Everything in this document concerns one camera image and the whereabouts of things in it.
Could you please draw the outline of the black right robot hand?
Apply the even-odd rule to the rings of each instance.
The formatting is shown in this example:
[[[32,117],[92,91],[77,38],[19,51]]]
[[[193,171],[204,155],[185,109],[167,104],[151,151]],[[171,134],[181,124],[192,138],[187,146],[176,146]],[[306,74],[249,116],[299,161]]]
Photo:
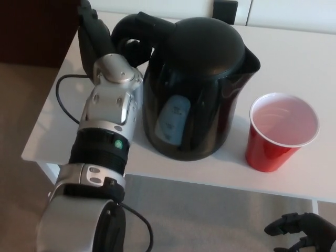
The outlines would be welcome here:
[[[267,225],[269,236],[305,233],[289,248],[276,247],[274,251],[335,251],[335,225],[314,213],[289,213]]]

